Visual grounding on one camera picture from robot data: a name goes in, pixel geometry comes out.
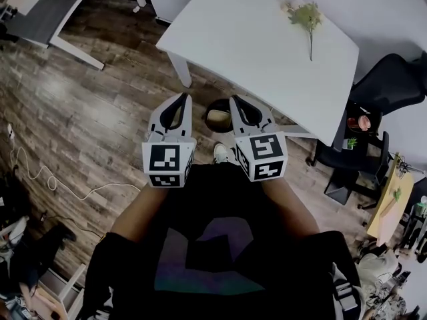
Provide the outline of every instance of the cable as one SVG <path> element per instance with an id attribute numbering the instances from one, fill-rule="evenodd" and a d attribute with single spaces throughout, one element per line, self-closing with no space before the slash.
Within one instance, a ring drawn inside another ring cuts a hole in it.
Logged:
<path id="1" fill-rule="evenodd" d="M 17 152 L 17 154 L 16 154 L 16 160 L 15 160 L 15 164 L 13 164 L 13 152 L 14 152 L 14 150 L 15 150 L 15 138 L 12 138 L 12 140 L 13 140 L 13 148 L 12 148 L 12 150 L 11 150 L 11 152 L 10 152 L 10 158 L 11 158 L 11 164 L 12 164 L 12 167 L 14 167 L 14 166 L 16 166 L 17 164 L 18 164 L 18 156 L 19 156 L 19 153 L 21 152 L 21 150 L 22 150 L 22 152 L 24 152 L 24 154 L 25 154 L 25 161 L 26 161 L 26 163 L 27 163 L 27 174 L 28 174 L 28 178 L 30 179 L 30 180 L 34 180 L 34 179 L 36 179 L 36 178 L 38 178 L 38 176 L 40 175 L 40 173 L 42 172 L 42 170 L 43 169 L 46 169 L 48 172 L 49 172 L 49 174 L 50 174 L 50 177 L 47 179 L 47 187 L 51 190 L 51 191 L 54 191 L 54 190 L 56 190 L 56 188 L 58 187 L 58 184 L 57 183 L 60 183 L 62 186 L 64 186 L 64 188 L 66 188 L 66 190 L 68 190 L 68 192 L 70 192 L 72 195 L 74 195 L 74 197 L 76 197 L 78 200 L 80 200 L 80 201 L 84 201 L 85 199 L 87 199 L 93 192 L 96 192 L 96 191 L 99 191 L 100 189 L 103 189 L 103 188 L 105 188 L 105 187 L 107 187 L 107 186 L 129 186 L 129 187 L 133 187 L 134 189 L 136 189 L 136 190 L 138 190 L 139 192 L 141 192 L 141 190 L 140 189 L 138 189 L 135 185 L 132 185 L 132 184 L 124 184 L 124 183 L 108 183 L 108 184 L 105 184 L 105 185 L 103 185 L 103 186 L 101 186 L 101 187 L 97 187 L 96 189 L 92 189 L 85 197 L 83 197 L 83 198 L 81 198 L 81 197 L 79 197 L 78 195 L 76 195 L 72 190 L 70 190 L 70 188 L 68 187 L 68 186 L 66 186 L 66 184 L 64 184 L 62 181 L 60 181 L 58 178 L 56 178 L 56 176 L 54 176 L 53 175 L 53 173 L 51 172 L 51 170 L 47 167 L 47 166 L 42 166 L 42 168 L 40 168 L 40 170 L 39 170 L 39 172 L 38 172 L 38 174 L 36 174 L 36 176 L 35 177 L 31 177 L 30 176 L 30 174 L 29 174 L 29 165 L 28 165 L 28 156 L 27 156 L 27 152 L 25 151 L 25 149 L 23 148 L 23 147 L 20 147 L 20 148 L 18 148 L 18 152 Z M 53 187 L 51 187 L 50 186 L 50 180 L 51 179 L 53 179 L 53 181 L 55 182 L 55 184 L 54 184 L 54 186 Z"/>
<path id="2" fill-rule="evenodd" d="M 399 179 L 402 179 L 403 176 L 407 172 L 409 172 L 409 170 L 408 170 L 409 164 L 407 164 L 405 162 L 405 156 L 400 155 L 400 154 L 398 155 L 398 154 L 393 153 L 393 152 L 389 152 L 389 154 L 394 155 L 394 158 L 396 158 L 396 157 L 398 158 L 399 162 L 398 162 L 398 165 L 397 165 L 396 169 L 398 170 Z"/>
<path id="3" fill-rule="evenodd" d="M 72 218 L 68 218 L 68 217 L 63 217 L 63 216 L 56 215 L 56 216 L 52 216 L 52 217 L 46 218 L 46 220 L 49 220 L 49 219 L 52 219 L 52 218 L 62 218 L 62 219 L 64 219 L 64 220 L 66 220 L 66 221 L 72 221 L 72 222 L 74 223 L 74 225 L 75 225 L 76 227 L 78 227 L 80 230 L 82 230 L 82 231 L 86 231 L 86 232 L 92 232 L 94 235 L 96 235 L 97 237 L 99 237 L 99 239 L 101 239 L 101 238 L 102 238 L 102 236 L 98 235 L 96 232 L 94 232 L 94 231 L 92 231 L 92 230 L 89 230 L 89 229 L 84 229 L 84 228 L 80 227 L 80 226 L 75 222 L 75 220 L 74 220 L 74 219 L 72 219 Z"/>
<path id="4" fill-rule="evenodd" d="M 47 166 L 42 166 L 41 168 L 40 168 L 40 170 L 39 170 L 39 172 L 38 172 L 38 174 L 36 174 L 36 176 L 34 176 L 34 177 L 31 177 L 30 176 L 30 174 L 29 174 L 29 164 L 28 164 L 28 155 L 27 155 L 27 152 L 25 151 L 25 149 L 23 148 L 23 147 L 20 147 L 20 148 L 18 148 L 18 152 L 17 152 L 17 154 L 16 154 L 16 159 L 15 159 L 15 164 L 13 163 L 13 152 L 15 151 L 15 137 L 12 137 L 12 142 L 13 142 L 13 146 L 12 146 L 12 150 L 11 150 L 11 152 L 10 152 L 10 154 L 9 154 L 9 156 L 10 156 L 10 159 L 11 159 L 11 164 L 12 164 L 12 168 L 14 167 L 14 166 L 16 166 L 17 164 L 18 164 L 18 157 L 19 157 L 19 153 L 21 152 L 21 150 L 22 150 L 22 152 L 24 153 L 24 155 L 25 155 L 25 162 L 27 163 L 27 175 L 28 175 L 28 179 L 30 179 L 30 180 L 35 180 L 36 178 L 38 178 L 39 177 L 39 175 L 41 174 L 41 172 L 42 172 L 42 170 L 44 170 L 44 169 L 46 169 L 47 170 L 47 172 L 49 172 L 49 174 L 50 174 L 50 177 L 49 178 L 47 178 L 47 187 L 51 190 L 51 191 L 54 191 L 54 190 L 56 190 L 56 188 L 58 187 L 58 183 L 60 183 L 62 186 L 64 186 L 64 188 L 66 189 L 66 190 L 68 190 L 68 192 L 70 192 L 72 195 L 74 195 L 74 197 L 76 197 L 78 200 L 80 200 L 80 201 L 84 201 L 84 200 L 86 200 L 93 192 L 96 192 L 96 191 L 99 191 L 100 189 L 103 189 L 103 188 L 105 188 L 105 187 L 108 187 L 108 186 L 129 186 L 129 187 L 133 187 L 134 189 L 136 189 L 136 190 L 138 190 L 139 192 L 141 192 L 141 190 L 140 189 L 138 189 L 135 185 L 132 185 L 132 184 L 125 184 L 125 183 L 108 183 L 108 184 L 105 184 L 105 185 L 103 185 L 103 186 L 101 186 L 101 187 L 97 187 L 97 188 L 95 188 L 95 189 L 92 189 L 86 196 L 84 196 L 83 198 L 81 198 L 81 197 L 79 197 L 78 195 L 76 195 L 68 186 L 66 186 L 66 184 L 64 184 L 62 181 L 60 181 L 58 178 L 56 178 L 56 176 L 54 176 L 53 175 L 53 173 L 51 172 L 51 170 L 47 167 Z M 55 184 L 54 184 L 54 186 L 53 187 L 51 187 L 50 186 L 50 180 L 51 179 L 53 179 L 53 181 L 55 182 Z M 64 220 L 67 220 L 67 221 L 72 221 L 73 223 L 74 223 L 74 225 L 77 227 L 77 228 L 79 228 L 80 230 L 82 230 L 82 231 L 86 231 L 86 232 L 90 232 L 90 233 L 93 233 L 95 236 L 97 236 L 97 237 L 99 237 L 99 238 L 101 238 L 101 236 L 100 235 L 98 235 L 96 232 L 94 232 L 94 231 L 92 231 L 92 230 L 89 230 L 89 229 L 84 229 L 84 228 L 82 228 L 82 227 L 80 227 L 76 222 L 75 222 L 75 220 L 74 219 L 72 219 L 72 218 L 68 218 L 68 217 L 63 217 L 63 216 L 60 216 L 60 215 L 56 215 L 56 216 L 52 216 L 52 217 L 49 217 L 49 218 L 47 218 L 47 219 L 52 219 L 52 218 L 62 218 L 62 219 L 64 219 Z M 2 250 L 2 249 L 4 249 L 5 247 L 7 247 L 8 246 L 8 243 L 6 243 L 6 245 L 5 246 L 3 246 L 3 247 L 0 247 L 0 250 Z"/>
<path id="5" fill-rule="evenodd" d="M 381 276 L 384 276 L 384 275 L 387 275 L 387 274 L 390 274 L 390 275 L 391 275 L 391 277 L 393 277 L 393 274 L 392 274 L 392 273 L 384 273 L 384 274 L 381 274 L 381 275 L 377 276 L 376 278 L 377 278 L 377 279 L 380 279 L 380 277 L 381 277 Z"/>
<path id="6" fill-rule="evenodd" d="M 423 174 L 423 176 L 425 176 L 427 178 L 426 171 L 423 171 L 422 169 L 413 167 L 410 164 L 408 164 L 405 161 L 405 157 L 403 155 L 399 155 L 398 158 L 400 159 L 400 162 L 398 164 L 398 168 L 399 168 L 400 175 L 401 175 L 401 176 L 399 176 L 399 178 L 402 178 L 409 171 L 421 173 L 421 174 Z"/>

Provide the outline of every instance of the gray desk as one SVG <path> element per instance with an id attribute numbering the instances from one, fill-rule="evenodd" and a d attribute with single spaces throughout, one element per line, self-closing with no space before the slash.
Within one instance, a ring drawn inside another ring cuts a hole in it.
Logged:
<path id="1" fill-rule="evenodd" d="M 63 26 L 82 0 L 39 0 L 27 15 L 18 14 L 6 23 L 8 34 L 47 48 L 52 44 L 102 70 L 104 64 L 59 37 Z M 140 6 L 145 0 L 137 0 Z"/>

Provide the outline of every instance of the green plant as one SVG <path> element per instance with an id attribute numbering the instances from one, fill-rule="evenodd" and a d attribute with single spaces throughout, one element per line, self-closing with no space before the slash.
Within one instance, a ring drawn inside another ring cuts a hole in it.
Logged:
<path id="1" fill-rule="evenodd" d="M 352 137 L 351 139 L 348 139 L 347 146 L 348 148 L 354 148 L 358 144 L 358 140 L 355 137 Z"/>
<path id="2" fill-rule="evenodd" d="M 395 190 L 395 192 L 393 192 L 394 200 L 396 202 L 399 201 L 399 198 L 400 198 L 401 195 L 402 195 L 402 190 L 399 187 L 397 190 Z"/>
<path id="3" fill-rule="evenodd" d="M 292 7 L 291 3 L 286 3 L 285 7 L 290 14 L 289 20 L 293 24 L 300 24 L 310 37 L 310 61 L 313 61 L 313 31 L 322 21 L 317 3 L 306 3 L 305 5 Z"/>

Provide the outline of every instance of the black shirt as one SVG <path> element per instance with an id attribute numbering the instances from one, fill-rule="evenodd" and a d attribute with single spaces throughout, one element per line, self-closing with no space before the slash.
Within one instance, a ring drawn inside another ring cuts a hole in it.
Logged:
<path id="1" fill-rule="evenodd" d="M 341 233 L 294 241 L 261 185 L 240 167 L 194 165 L 185 187 L 170 190 L 141 243 L 108 233 L 98 244 L 83 318 L 335 319 L 332 262 L 360 285 Z"/>

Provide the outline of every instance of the power cord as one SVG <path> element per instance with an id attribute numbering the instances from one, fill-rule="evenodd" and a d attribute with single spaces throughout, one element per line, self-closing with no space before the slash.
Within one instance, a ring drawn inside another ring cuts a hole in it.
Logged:
<path id="1" fill-rule="evenodd" d="M 27 152 L 25 151 L 25 149 L 23 148 L 23 147 L 20 147 L 20 148 L 18 148 L 18 152 L 17 152 L 17 154 L 16 154 L 16 160 L 15 160 L 15 164 L 13 164 L 13 152 L 14 152 L 14 150 L 15 150 L 15 137 L 13 137 L 12 138 L 12 141 L 13 141 L 13 148 L 12 148 L 12 150 L 11 150 L 11 152 L 10 152 L 10 157 L 11 157 L 11 164 L 12 164 L 12 167 L 14 167 L 14 166 L 16 166 L 17 164 L 18 164 L 18 156 L 19 156 L 19 153 L 21 152 L 21 150 L 22 150 L 22 152 L 25 154 L 25 161 L 26 161 L 26 163 L 27 163 L 27 175 L 28 175 L 28 179 L 30 179 L 30 180 L 34 180 L 34 179 L 36 179 L 36 178 L 38 178 L 38 176 L 40 175 L 40 173 L 42 172 L 42 170 L 44 170 L 44 169 L 46 169 L 47 170 L 47 172 L 50 174 L 50 177 L 49 178 L 47 178 L 47 187 L 51 190 L 51 191 L 54 191 L 54 190 L 56 190 L 56 188 L 58 187 L 58 184 L 57 183 L 60 183 L 62 186 L 64 186 L 64 188 L 66 189 L 66 190 L 68 190 L 68 192 L 70 192 L 72 195 L 74 195 L 74 197 L 76 197 L 78 200 L 80 200 L 80 201 L 84 201 L 84 200 L 86 200 L 93 192 L 96 192 L 96 191 L 99 191 L 100 189 L 103 189 L 103 188 L 106 188 L 107 186 L 129 186 L 129 187 L 133 187 L 134 189 L 136 189 L 136 190 L 138 190 L 139 192 L 141 192 L 141 190 L 140 189 L 138 189 L 135 185 L 132 185 L 132 184 L 124 184 L 124 183 L 108 183 L 108 184 L 105 184 L 105 185 L 103 185 L 103 186 L 101 186 L 101 187 L 97 187 L 96 189 L 92 189 L 85 197 L 83 197 L 83 198 L 81 198 L 81 197 L 79 197 L 78 195 L 76 195 L 72 190 L 70 190 L 70 188 L 68 187 L 68 186 L 66 186 L 66 184 L 64 184 L 62 181 L 60 181 L 58 178 L 56 178 L 56 176 L 54 176 L 53 175 L 53 173 L 51 172 L 51 170 L 47 167 L 47 166 L 42 166 L 42 168 L 40 168 L 40 170 L 39 170 L 39 172 L 38 172 L 38 174 L 36 174 L 36 176 L 35 177 L 31 177 L 30 176 L 30 174 L 29 174 L 29 165 L 28 165 L 28 156 L 27 156 Z M 53 181 L 55 182 L 55 184 L 54 184 L 54 186 L 53 187 L 51 187 L 50 186 L 50 180 L 51 179 L 53 179 Z"/>
<path id="2" fill-rule="evenodd" d="M 399 178 L 403 178 L 403 176 L 407 173 L 407 172 L 417 172 L 417 173 L 421 173 L 423 174 L 423 176 L 425 176 L 427 178 L 427 173 L 426 171 L 413 167 L 410 164 L 408 164 L 405 161 L 405 156 L 403 155 L 398 155 L 398 158 L 400 160 L 400 162 L 398 163 L 398 169 L 399 169 Z"/>
<path id="3" fill-rule="evenodd" d="M 84 201 L 84 200 L 86 200 L 92 193 L 94 193 L 94 192 L 96 192 L 96 191 L 99 191 L 100 189 L 104 189 L 104 188 L 106 188 L 106 187 L 108 187 L 108 186 L 129 186 L 129 187 L 133 187 L 134 189 L 136 189 L 137 191 L 139 191 L 139 192 L 141 192 L 141 190 L 138 188 L 138 187 L 136 187 L 135 185 L 132 185 L 132 184 L 125 184 L 125 183 L 108 183 L 108 184 L 105 184 L 105 185 L 103 185 L 103 186 L 101 186 L 101 187 L 97 187 L 97 188 L 95 188 L 95 189 L 92 189 L 86 196 L 84 196 L 83 198 L 81 198 L 81 197 L 79 197 L 78 195 L 76 195 L 68 186 L 66 186 L 66 184 L 64 184 L 62 181 L 60 181 L 58 178 L 56 178 L 56 176 L 54 176 L 53 175 L 53 173 L 51 172 L 51 170 L 47 167 L 47 166 L 42 166 L 41 168 L 40 168 L 40 170 L 39 170 L 39 172 L 38 172 L 38 174 L 36 174 L 36 176 L 34 176 L 34 177 L 31 177 L 31 175 L 29 174 L 29 164 L 28 164 L 28 155 L 27 155 L 27 152 L 25 151 L 25 149 L 23 148 L 23 147 L 20 147 L 20 148 L 18 148 L 18 152 L 17 152 L 17 154 L 16 154 L 16 159 L 15 159 L 15 163 L 13 163 L 13 152 L 15 151 L 15 134 L 14 134 L 14 132 L 12 131 L 12 130 L 10 130 L 10 132 L 9 132 L 9 139 L 12 139 L 12 142 L 13 142 L 13 147 L 12 147 L 12 150 L 11 150 L 11 152 L 10 152 L 10 154 L 9 154 L 9 156 L 10 156 L 10 159 L 11 159 L 11 164 L 12 164 L 12 167 L 15 167 L 17 164 L 18 164 L 18 156 L 19 156 L 19 153 L 22 151 L 23 153 L 24 153 L 24 155 L 25 155 L 25 162 L 26 162 L 26 164 L 27 164 L 27 175 L 28 175 L 28 179 L 30 179 L 30 180 L 35 180 L 36 178 L 38 178 L 39 177 L 39 175 L 41 174 L 41 172 L 42 172 L 42 170 L 44 170 L 44 169 L 46 169 L 46 171 L 50 174 L 50 177 L 49 178 L 47 178 L 47 187 L 51 190 L 51 191 L 54 191 L 54 190 L 56 190 L 56 188 L 58 187 L 58 183 L 59 184 L 61 184 L 66 190 L 68 190 L 68 192 L 70 192 L 74 197 L 76 197 L 78 200 L 80 200 L 80 201 Z M 50 185 L 50 180 L 51 179 L 53 179 L 53 181 L 54 181 L 54 186 L 52 186 L 51 187 L 51 185 Z M 52 216 L 52 217 L 49 217 L 49 218 L 47 218 L 47 219 L 52 219 L 52 218 L 62 218 L 62 219 L 64 219 L 64 220 L 66 220 L 66 221 L 72 221 L 73 223 L 74 223 L 74 225 L 77 227 L 77 228 L 79 228 L 80 230 L 82 230 L 82 231 L 86 231 L 86 232 L 90 232 L 90 233 L 93 233 L 94 235 L 96 235 L 97 237 L 99 237 L 99 238 L 101 238 L 101 236 L 100 235 L 98 235 L 96 232 L 94 232 L 94 231 L 92 231 L 92 230 L 89 230 L 89 229 L 84 229 L 84 228 L 82 228 L 82 227 L 80 227 L 76 222 L 75 222 L 75 220 L 74 219 L 72 219 L 72 218 L 68 218 L 68 217 L 63 217 L 63 216 L 60 216 L 60 215 L 56 215 L 56 216 Z M 6 245 L 4 245 L 3 247 L 0 247 L 0 250 L 2 250 L 2 249 L 4 249 L 5 247 L 7 247 L 8 246 L 8 243 L 6 244 Z"/>
<path id="4" fill-rule="evenodd" d="M 68 218 L 68 217 L 63 217 L 63 216 L 58 216 L 58 215 L 56 215 L 56 216 L 52 216 L 52 217 L 46 218 L 46 220 L 53 219 L 53 218 L 61 218 L 61 219 L 65 220 L 65 221 L 72 221 L 72 222 L 74 223 L 74 225 L 75 225 L 76 227 L 78 227 L 80 230 L 82 230 L 82 231 L 86 231 L 86 232 L 90 232 L 90 233 L 93 233 L 95 236 L 97 236 L 99 239 L 101 239 L 101 236 L 100 236 L 100 235 L 98 235 L 96 232 L 94 232 L 94 231 L 92 231 L 92 230 L 89 230 L 89 229 L 84 229 L 84 228 L 80 227 L 80 226 L 75 222 L 75 220 L 74 220 L 74 219 L 72 219 L 72 218 Z"/>

